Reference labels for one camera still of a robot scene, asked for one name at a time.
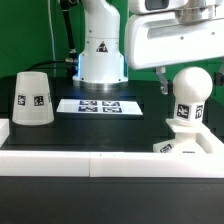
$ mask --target white paper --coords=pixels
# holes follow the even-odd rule
[[[62,99],[57,112],[142,115],[141,109],[135,101]]]

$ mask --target white sphere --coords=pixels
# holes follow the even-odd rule
[[[211,76],[199,67],[181,70],[173,81],[174,95],[182,103],[204,102],[211,91]]]

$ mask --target white robot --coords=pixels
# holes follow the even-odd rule
[[[69,7],[81,2],[85,11],[85,48],[78,56],[74,48]],[[126,87],[124,57],[119,52],[120,14],[106,0],[59,0],[66,21],[71,63],[74,69],[73,83],[76,86],[96,90],[111,90]]]
[[[133,69],[154,68],[168,93],[165,66],[224,56],[222,0],[129,0],[135,13],[126,25],[125,54]],[[210,75],[190,67],[173,82],[174,118],[167,119],[175,139],[157,143],[154,152],[211,153],[223,144],[202,124],[205,100],[212,90]]]

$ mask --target black surface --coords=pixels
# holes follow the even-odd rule
[[[224,181],[153,178],[0,179],[4,224],[223,224]]]
[[[0,80],[1,117],[11,119],[14,87],[14,77]],[[148,151],[155,140],[170,139],[164,121],[172,117],[174,99],[163,96],[157,83],[131,82],[126,90],[101,93],[56,79],[51,80],[51,89],[55,109],[61,98],[100,95],[137,100],[144,116],[55,114],[52,124],[29,128],[11,122],[12,134],[3,149]],[[223,114],[223,106],[210,99],[204,122],[220,139]],[[103,131],[96,130],[95,123]],[[114,132],[107,133],[105,124],[114,126]],[[91,141],[80,139],[86,135]],[[100,137],[105,139],[102,145]],[[0,224],[223,224],[223,210],[224,179],[0,177]]]
[[[165,119],[172,116],[174,99],[162,95],[157,82],[135,81],[125,89],[94,91],[75,88],[64,78],[51,79],[55,121],[33,127],[11,121],[15,77],[1,83],[1,114],[10,118],[10,136],[2,149],[151,152],[154,143],[173,134]],[[61,99],[137,101],[143,116],[57,113]]]

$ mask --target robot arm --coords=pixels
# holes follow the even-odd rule
[[[129,0],[130,11],[136,14],[148,14],[171,10],[207,8],[221,5],[223,0]]]
[[[153,68],[224,55],[224,48],[220,47],[224,39],[224,4],[220,0],[189,0],[184,7],[156,13],[139,7],[143,7],[143,2],[153,0],[135,0],[135,8],[133,1],[129,1],[132,11],[144,13],[133,15],[126,26],[125,51],[132,68]]]
[[[68,0],[60,1],[66,2],[62,7],[65,17],[71,4]],[[81,2],[85,12],[85,48],[79,54],[78,69],[74,70],[74,85],[103,90],[126,86],[128,80],[124,75],[124,57],[119,52],[119,12],[106,0]],[[71,29],[68,28],[71,49],[74,44]]]
[[[65,21],[65,27],[66,27],[66,32],[67,32],[67,37],[68,37],[68,45],[70,48],[69,55],[71,58],[77,58],[77,52],[75,49],[75,44],[73,40],[73,34],[72,34],[72,28],[71,28],[71,22],[70,22],[70,17],[69,17],[69,8],[72,6],[77,5],[79,2],[78,0],[58,0],[61,10],[63,12],[63,17]]]

